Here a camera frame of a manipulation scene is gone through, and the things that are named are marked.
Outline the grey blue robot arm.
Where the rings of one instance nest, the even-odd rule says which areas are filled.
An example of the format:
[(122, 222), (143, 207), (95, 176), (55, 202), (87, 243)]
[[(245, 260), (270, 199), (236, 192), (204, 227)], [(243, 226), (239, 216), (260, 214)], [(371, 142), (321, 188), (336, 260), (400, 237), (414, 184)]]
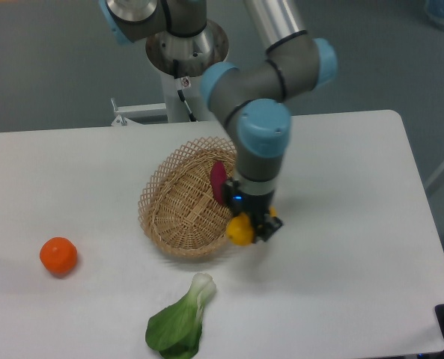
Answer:
[(328, 41), (307, 32), (293, 1), (247, 1), (266, 60), (243, 72), (226, 61), (228, 44), (205, 1), (101, 1), (120, 43), (146, 40), (151, 63), (180, 81), (200, 78), (199, 96), (237, 150), (234, 174), (211, 173), (213, 196), (230, 209), (236, 245), (268, 240), (282, 221), (272, 211), (291, 134), (285, 100), (331, 81), (338, 70)]

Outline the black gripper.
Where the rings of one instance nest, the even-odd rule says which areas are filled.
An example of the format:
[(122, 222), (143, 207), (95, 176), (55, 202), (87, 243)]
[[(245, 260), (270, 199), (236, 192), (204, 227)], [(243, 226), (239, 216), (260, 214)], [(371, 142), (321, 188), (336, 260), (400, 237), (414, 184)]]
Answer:
[(242, 190), (240, 181), (229, 178), (223, 184), (223, 204), (233, 216), (245, 213), (253, 223), (255, 231), (254, 243), (267, 242), (282, 226), (272, 205), (275, 191), (264, 194), (249, 194)]

